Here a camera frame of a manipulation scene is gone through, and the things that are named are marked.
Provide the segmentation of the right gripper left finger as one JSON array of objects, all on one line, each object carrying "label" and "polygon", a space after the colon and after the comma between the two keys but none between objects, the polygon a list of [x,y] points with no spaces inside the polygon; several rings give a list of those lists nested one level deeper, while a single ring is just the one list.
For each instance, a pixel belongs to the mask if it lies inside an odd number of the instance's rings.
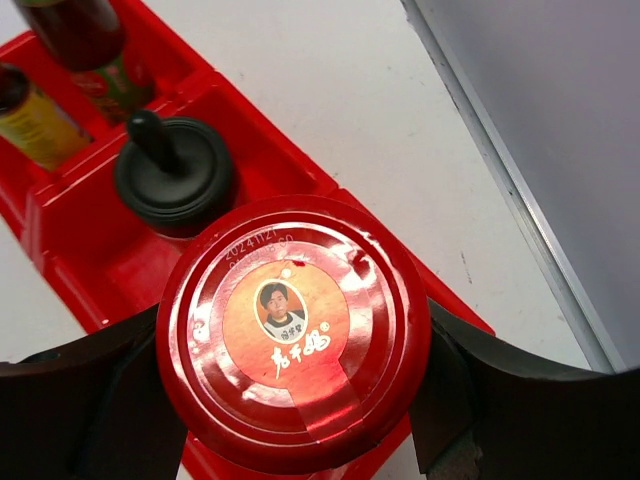
[{"label": "right gripper left finger", "polygon": [[159,375],[157,312],[2,363],[2,478],[176,478],[187,428]]}]

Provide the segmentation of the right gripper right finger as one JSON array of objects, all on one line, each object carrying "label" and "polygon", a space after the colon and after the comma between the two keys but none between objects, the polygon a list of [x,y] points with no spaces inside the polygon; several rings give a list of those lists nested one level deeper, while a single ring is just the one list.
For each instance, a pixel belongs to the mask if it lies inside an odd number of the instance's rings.
[{"label": "right gripper right finger", "polygon": [[429,479],[636,479],[639,371],[517,348],[428,303],[428,367],[410,410]]}]

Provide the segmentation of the red lid chili jar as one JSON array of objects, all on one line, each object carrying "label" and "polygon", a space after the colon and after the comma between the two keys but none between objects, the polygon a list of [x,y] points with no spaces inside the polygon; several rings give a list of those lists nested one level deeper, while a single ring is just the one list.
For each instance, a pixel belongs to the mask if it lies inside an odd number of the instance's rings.
[{"label": "red lid chili jar", "polygon": [[240,207],[184,250],[157,317],[162,381],[194,437],[266,474],[340,467],[406,414],[431,339],[399,241],[342,201]]}]

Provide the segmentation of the black top pepper grinder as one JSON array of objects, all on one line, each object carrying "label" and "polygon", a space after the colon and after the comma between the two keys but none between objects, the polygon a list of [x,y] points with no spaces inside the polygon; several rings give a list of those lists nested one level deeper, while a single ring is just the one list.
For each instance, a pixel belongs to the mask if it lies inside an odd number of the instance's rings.
[{"label": "black top pepper grinder", "polygon": [[114,169],[116,191],[157,234],[193,238],[233,208],[237,170],[215,129],[191,117],[163,119],[138,110],[126,132]]}]

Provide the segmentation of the brown cap yellow label bottle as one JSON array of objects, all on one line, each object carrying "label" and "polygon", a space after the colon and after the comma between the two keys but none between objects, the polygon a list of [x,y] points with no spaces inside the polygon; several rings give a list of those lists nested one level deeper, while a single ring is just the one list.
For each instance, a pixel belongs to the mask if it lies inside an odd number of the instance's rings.
[{"label": "brown cap yellow label bottle", "polygon": [[1,137],[47,171],[89,146],[93,137],[18,67],[1,64]]}]

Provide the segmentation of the yellow cap chili sauce bottle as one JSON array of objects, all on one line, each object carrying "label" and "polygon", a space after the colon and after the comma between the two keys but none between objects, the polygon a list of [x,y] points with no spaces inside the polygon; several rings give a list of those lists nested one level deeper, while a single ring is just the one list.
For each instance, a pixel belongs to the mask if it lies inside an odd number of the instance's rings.
[{"label": "yellow cap chili sauce bottle", "polygon": [[154,98],[154,81],[108,1],[17,1],[71,81],[117,125]]}]

